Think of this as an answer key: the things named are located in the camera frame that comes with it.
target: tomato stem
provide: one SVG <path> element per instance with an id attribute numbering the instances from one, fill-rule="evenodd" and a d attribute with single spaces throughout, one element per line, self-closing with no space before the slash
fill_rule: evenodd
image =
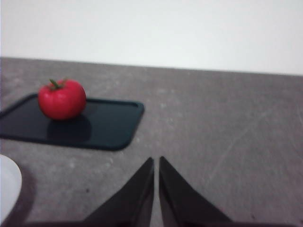
<path id="1" fill-rule="evenodd" d="M 55 89 L 59 89 L 61 86 L 59 84 L 57 84 L 56 81 L 54 81 L 53 79 L 49 79 L 49 81 L 55 86 Z"/>

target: dark green tray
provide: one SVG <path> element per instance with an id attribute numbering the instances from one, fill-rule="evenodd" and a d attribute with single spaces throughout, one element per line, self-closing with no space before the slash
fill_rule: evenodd
<path id="1" fill-rule="evenodd" d="M 130 144 L 144 112 L 139 102 L 87 99 L 82 114 L 53 121 L 39 109 L 37 94 L 0 113 L 0 137 L 77 148 L 120 150 Z"/>

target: white plate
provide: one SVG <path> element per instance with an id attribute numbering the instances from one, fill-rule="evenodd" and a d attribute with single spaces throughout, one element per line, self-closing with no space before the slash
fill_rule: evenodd
<path id="1" fill-rule="evenodd" d="M 0 224 L 12 211 L 21 191 L 22 176 L 17 164 L 0 155 Z"/>

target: red tomato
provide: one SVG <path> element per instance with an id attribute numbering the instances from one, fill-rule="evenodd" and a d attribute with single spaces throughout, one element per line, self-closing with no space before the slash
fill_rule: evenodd
<path id="1" fill-rule="evenodd" d="M 40 88 L 38 102 L 41 111 L 54 120 L 66 120 L 78 116 L 86 104 L 81 84 L 75 80 L 50 80 L 51 84 Z"/>

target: gray countertop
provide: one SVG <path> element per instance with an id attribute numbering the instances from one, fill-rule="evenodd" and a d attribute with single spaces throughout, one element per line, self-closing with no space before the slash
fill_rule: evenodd
<path id="1" fill-rule="evenodd" d="M 233 220 L 302 224 L 302 77 L 2 58 L 1 109 L 63 77 L 145 113 L 118 152 L 1 140 L 23 176 L 8 226 L 82 220 L 152 157 L 151 227 L 161 227 L 160 156 Z"/>

